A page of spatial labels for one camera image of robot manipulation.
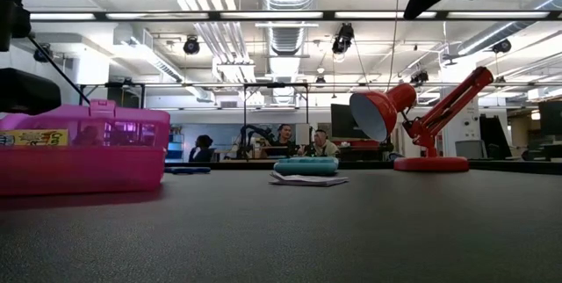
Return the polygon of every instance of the paper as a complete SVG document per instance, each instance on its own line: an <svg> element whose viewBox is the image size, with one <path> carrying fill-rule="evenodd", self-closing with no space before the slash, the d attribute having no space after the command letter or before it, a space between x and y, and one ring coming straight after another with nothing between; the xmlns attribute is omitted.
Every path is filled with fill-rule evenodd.
<svg viewBox="0 0 562 283"><path fill-rule="evenodd" d="M331 186L348 182L347 178L324 178L300 175L282 176L275 171L271 173L271 176L277 180L270 182L273 185Z"/></svg>

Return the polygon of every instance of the black monitor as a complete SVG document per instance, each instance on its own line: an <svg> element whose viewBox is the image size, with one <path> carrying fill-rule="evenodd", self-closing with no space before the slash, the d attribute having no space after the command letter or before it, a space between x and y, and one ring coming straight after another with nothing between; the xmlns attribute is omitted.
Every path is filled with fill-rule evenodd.
<svg viewBox="0 0 562 283"><path fill-rule="evenodd" d="M562 102L538 104L541 113L541 134L562 134Z"/></svg>
<svg viewBox="0 0 562 283"><path fill-rule="evenodd" d="M332 137L339 139L370 139L355 122L349 105L332 104Z"/></svg>

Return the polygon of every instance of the lamp shade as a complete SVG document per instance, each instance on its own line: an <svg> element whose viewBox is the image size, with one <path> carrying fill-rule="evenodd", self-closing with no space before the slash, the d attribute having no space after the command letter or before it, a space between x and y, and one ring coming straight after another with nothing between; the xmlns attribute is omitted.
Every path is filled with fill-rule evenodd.
<svg viewBox="0 0 562 283"><path fill-rule="evenodd" d="M415 98L414 87L403 83L387 93L355 93L349 98L349 108L359 128L372 140L382 142L394 130L397 113L414 105Z"/></svg>

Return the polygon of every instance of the computer monitor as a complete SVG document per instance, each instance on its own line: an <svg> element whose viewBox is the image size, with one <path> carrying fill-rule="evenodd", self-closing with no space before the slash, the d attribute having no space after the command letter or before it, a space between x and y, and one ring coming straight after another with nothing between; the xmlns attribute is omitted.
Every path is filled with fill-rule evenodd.
<svg viewBox="0 0 562 283"><path fill-rule="evenodd" d="M541 134L562 134L562 102L538 104L541 113Z"/></svg>
<svg viewBox="0 0 562 283"><path fill-rule="evenodd" d="M331 105L332 138L370 139L357 125L349 105Z"/></svg>
<svg viewBox="0 0 562 283"><path fill-rule="evenodd" d="M457 156L467 159L486 159L486 146L483 141L455 141Z"/></svg>

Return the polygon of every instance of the blue object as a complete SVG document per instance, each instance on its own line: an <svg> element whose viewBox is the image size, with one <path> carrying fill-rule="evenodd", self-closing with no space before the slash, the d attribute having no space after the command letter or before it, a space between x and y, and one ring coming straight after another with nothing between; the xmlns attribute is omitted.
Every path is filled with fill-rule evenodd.
<svg viewBox="0 0 562 283"><path fill-rule="evenodd" d="M273 170L284 176L333 176L337 172L339 161L334 157L294 157L281 159L273 166Z"/></svg>
<svg viewBox="0 0 562 283"><path fill-rule="evenodd" d="M211 168L164 168L164 172L172 174L209 173Z"/></svg>

